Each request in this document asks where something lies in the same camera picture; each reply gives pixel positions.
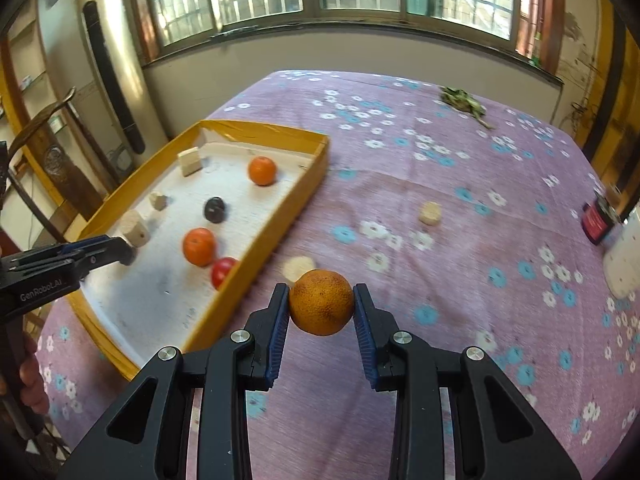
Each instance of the blue flower print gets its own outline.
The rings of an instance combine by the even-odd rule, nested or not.
[[[523,352],[519,346],[512,346],[507,350],[507,362],[510,365],[517,365],[522,362]]]
[[[562,350],[560,352],[559,364],[562,370],[571,370],[571,366],[573,365],[573,359],[571,357],[571,352],[568,350]]]
[[[423,305],[415,309],[414,316],[421,325],[432,325],[438,320],[438,311],[431,305]]]
[[[460,200],[464,200],[465,202],[473,202],[474,198],[471,196],[471,192],[466,187],[457,187],[456,188],[456,196]]]
[[[338,178],[343,180],[353,180],[356,178],[358,172],[356,170],[340,170],[338,171]]]
[[[260,392],[246,393],[246,414],[249,418],[258,418],[267,411],[267,396]]]
[[[353,244],[356,241],[356,233],[353,232],[353,229],[347,227],[346,225],[338,225],[332,229],[332,234],[334,238],[338,240],[341,244]]]
[[[536,371],[531,365],[520,365],[518,367],[516,379],[520,386],[531,386],[536,382]]]
[[[60,374],[56,374],[56,390],[61,392],[65,389],[65,384],[65,378]]]
[[[525,280],[535,280],[536,273],[529,262],[518,262],[518,272]]]
[[[551,282],[551,290],[554,294],[562,294],[562,285],[554,280]]]
[[[489,269],[489,282],[498,288],[504,288],[507,285],[507,278],[498,267]]]
[[[476,210],[476,213],[482,216],[489,216],[491,214],[491,209],[485,206],[482,202],[477,203],[474,209]]]
[[[564,301],[564,304],[569,308],[575,306],[575,292],[568,288],[562,295],[562,300]]]
[[[579,416],[577,416],[576,418],[574,418],[574,420],[571,421],[570,429],[574,435],[580,433],[580,425],[581,425],[581,421]]]

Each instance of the window frame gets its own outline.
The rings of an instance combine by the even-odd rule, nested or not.
[[[520,0],[513,0],[513,10],[511,11],[511,33],[508,40],[478,28],[462,25],[461,23],[450,22],[445,19],[434,18],[432,16],[408,13],[407,0],[399,1],[399,11],[373,9],[325,9],[321,6],[321,0],[302,0],[303,8],[297,12],[284,12],[281,14],[260,16],[250,20],[243,20],[223,25],[222,27],[220,27],[220,24],[216,20],[213,13],[212,1],[209,0],[209,11],[213,24],[212,28],[165,46],[161,44],[160,40],[162,37],[162,30],[157,21],[154,0],[130,0],[130,2],[133,6],[134,24],[140,40],[140,53],[143,64],[148,64],[160,57],[173,54],[180,50],[207,43],[209,38],[212,36],[238,30],[240,28],[268,28],[277,25],[312,22],[325,23],[327,21],[358,21],[373,25],[402,25],[414,28],[418,31],[436,32],[446,36],[462,38],[463,40],[508,52],[514,57],[521,57],[516,52],[518,30],[520,27]],[[428,12],[433,11],[434,4],[435,0],[428,1]],[[145,32],[142,27],[143,23],[152,23],[155,33],[149,34],[148,31]]]

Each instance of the wooden block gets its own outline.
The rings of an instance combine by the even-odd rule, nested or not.
[[[166,207],[167,196],[154,191],[153,193],[149,194],[149,202],[151,202],[151,207],[153,207],[153,209],[162,211],[162,209]]]
[[[120,230],[122,231],[122,235],[134,247],[142,247],[151,240],[142,216],[140,216],[140,213],[135,209],[131,209],[122,215],[120,219]]]
[[[442,208],[436,202],[425,202],[420,208],[420,222],[427,225],[438,225],[442,218]]]
[[[184,150],[178,153],[178,162],[180,163],[180,169],[182,170],[182,176],[189,176],[191,173],[202,168],[202,162],[200,160],[200,153],[198,147]]]

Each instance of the white flower print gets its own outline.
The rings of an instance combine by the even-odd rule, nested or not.
[[[485,352],[493,352],[498,348],[494,335],[488,330],[478,330],[476,332],[476,346]]]
[[[66,382],[66,396],[69,397],[69,399],[75,399],[76,398],[76,383],[73,381],[67,381]]]
[[[409,238],[411,238],[412,244],[416,249],[421,251],[425,249],[431,250],[431,247],[433,245],[433,238],[431,238],[427,233],[416,233],[412,231],[409,235]]]
[[[571,272],[563,265],[556,265],[556,276],[563,283],[571,281]]]
[[[524,396],[524,398],[527,399],[527,402],[531,405],[532,408],[536,407],[538,398],[534,394],[527,394]]]
[[[552,264],[556,260],[556,257],[551,252],[551,249],[549,249],[549,247],[547,246],[540,247],[538,249],[538,254],[546,264]]]
[[[546,290],[545,292],[542,293],[542,300],[545,302],[546,306],[548,306],[549,308],[556,307],[556,297],[550,290]]]
[[[364,234],[369,240],[376,240],[379,238],[386,238],[389,231],[382,224],[377,222],[367,222],[363,220],[360,222],[360,232]]]
[[[543,265],[540,267],[542,269],[542,274],[544,274],[545,278],[552,280],[554,276],[554,270],[548,265]]]
[[[367,259],[367,267],[374,272],[385,272],[389,268],[389,258],[383,253],[371,253]]]
[[[487,195],[491,199],[491,202],[493,202],[498,207],[503,207],[507,205],[507,201],[499,193],[496,193],[495,191],[490,191],[489,193],[487,193]]]
[[[398,251],[400,250],[400,247],[402,247],[402,237],[399,237],[397,235],[389,235],[386,238],[386,244],[392,249]]]
[[[82,404],[77,399],[72,400],[69,405],[76,413],[82,413]]]
[[[385,143],[382,142],[381,140],[374,140],[374,139],[365,140],[364,143],[366,146],[369,146],[370,148],[375,148],[375,149],[385,147]]]
[[[593,415],[595,414],[595,412],[596,412],[596,403],[593,401],[587,402],[584,405],[584,408],[582,409],[582,418],[587,422],[589,422],[593,418]]]

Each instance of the purple tablecloth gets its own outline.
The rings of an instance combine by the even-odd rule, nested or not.
[[[482,100],[489,131],[439,94],[387,76],[277,72],[211,116],[332,137],[324,183],[230,328],[267,305],[289,258],[311,256],[367,283],[433,346],[486,349],[589,480],[633,421],[640,384],[637,303],[609,297],[602,249],[578,220],[599,182],[559,130]],[[442,206],[439,226],[418,221],[427,201]],[[75,445],[122,380],[65,301],[41,346],[52,416]],[[327,338],[290,324],[276,388],[247,403],[254,478],[388,475],[395,399],[370,389],[351,323]],[[444,431],[449,441],[446,412]]]

